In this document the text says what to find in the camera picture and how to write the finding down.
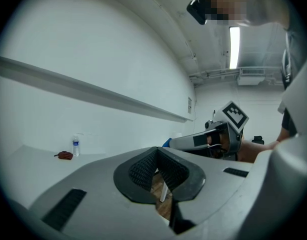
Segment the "white table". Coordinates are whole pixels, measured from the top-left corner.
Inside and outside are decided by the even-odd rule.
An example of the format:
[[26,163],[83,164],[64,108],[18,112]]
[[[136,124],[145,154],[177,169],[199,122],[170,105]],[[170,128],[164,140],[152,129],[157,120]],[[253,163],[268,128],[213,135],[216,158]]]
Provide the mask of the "white table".
[[7,197],[26,208],[44,191],[80,167],[106,158],[106,154],[82,154],[72,160],[57,153],[22,146],[1,164],[1,183]]

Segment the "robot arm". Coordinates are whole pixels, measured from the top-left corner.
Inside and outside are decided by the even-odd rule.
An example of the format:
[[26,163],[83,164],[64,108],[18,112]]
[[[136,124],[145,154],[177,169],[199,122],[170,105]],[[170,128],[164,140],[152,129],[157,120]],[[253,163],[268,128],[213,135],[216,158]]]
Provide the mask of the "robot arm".
[[[220,151],[224,160],[237,160],[235,154],[239,151],[243,128],[248,120],[246,114],[233,101],[230,101],[218,110],[213,121],[209,120],[205,123],[205,131],[171,139],[169,147],[189,153],[201,151],[200,154],[205,154],[207,157],[213,157],[215,151]],[[222,148],[220,134],[228,136],[228,150]],[[211,136],[211,144],[207,142],[208,136]]]

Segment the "person's arm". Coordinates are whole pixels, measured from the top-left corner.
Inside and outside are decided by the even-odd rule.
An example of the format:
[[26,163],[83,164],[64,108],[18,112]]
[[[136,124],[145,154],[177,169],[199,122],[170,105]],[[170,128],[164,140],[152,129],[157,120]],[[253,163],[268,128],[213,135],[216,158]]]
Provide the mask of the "person's arm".
[[266,151],[266,150],[273,150],[275,146],[277,146],[280,142],[288,139],[290,137],[289,130],[288,130],[289,120],[290,120],[290,115],[288,111],[285,110],[283,113],[280,134],[277,140],[272,143],[262,145],[262,144],[253,143],[251,141],[247,141],[243,139],[241,141],[240,150],[238,152],[238,161],[254,163],[260,152]]
[[238,161],[254,163],[260,152],[272,150],[277,144],[279,144],[279,141],[277,140],[270,144],[262,145],[243,139],[241,141],[241,146],[238,152]]

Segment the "black camera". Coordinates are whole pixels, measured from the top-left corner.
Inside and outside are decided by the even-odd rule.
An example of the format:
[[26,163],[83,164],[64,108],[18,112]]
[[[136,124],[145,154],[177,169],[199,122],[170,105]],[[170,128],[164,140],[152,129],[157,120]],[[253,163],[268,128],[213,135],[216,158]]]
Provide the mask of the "black camera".
[[191,1],[187,6],[187,11],[200,25],[205,25],[207,23],[205,10],[198,0]]

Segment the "black slot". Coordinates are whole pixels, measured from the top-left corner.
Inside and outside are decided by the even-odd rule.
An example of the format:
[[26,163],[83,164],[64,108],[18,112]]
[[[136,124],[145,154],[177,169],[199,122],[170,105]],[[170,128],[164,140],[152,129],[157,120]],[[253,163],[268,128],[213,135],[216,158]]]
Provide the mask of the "black slot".
[[42,219],[55,230],[61,231],[86,195],[80,189],[70,190]]
[[246,178],[248,173],[249,173],[248,171],[238,170],[238,169],[234,169],[234,168],[226,168],[223,171],[227,174],[232,174],[232,175],[236,175],[236,176],[240,176],[240,177],[244,177],[244,178]]
[[207,136],[205,134],[194,136],[193,144],[195,147],[207,145]]

